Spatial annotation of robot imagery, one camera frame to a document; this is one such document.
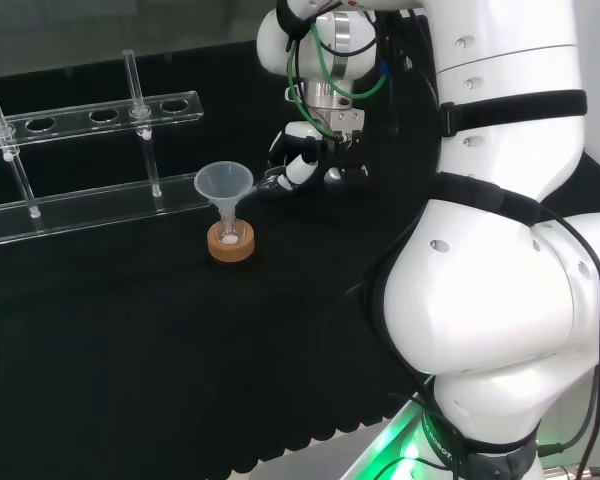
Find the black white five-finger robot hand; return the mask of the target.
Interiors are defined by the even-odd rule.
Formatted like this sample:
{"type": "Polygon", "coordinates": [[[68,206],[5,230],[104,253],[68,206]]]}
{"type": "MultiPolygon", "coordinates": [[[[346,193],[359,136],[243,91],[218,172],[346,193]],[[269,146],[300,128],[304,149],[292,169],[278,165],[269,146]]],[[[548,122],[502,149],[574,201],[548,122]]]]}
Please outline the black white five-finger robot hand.
{"type": "Polygon", "coordinates": [[[334,165],[337,143],[307,121],[288,123],[275,137],[259,188],[275,195],[320,181],[334,165]]]}

